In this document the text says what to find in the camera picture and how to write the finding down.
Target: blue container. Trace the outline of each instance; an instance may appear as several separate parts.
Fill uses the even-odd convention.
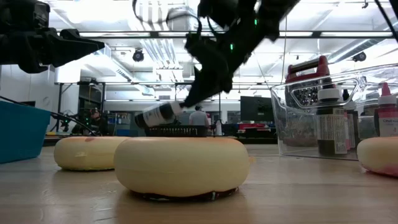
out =
[[[40,155],[50,112],[0,101],[0,164]]]

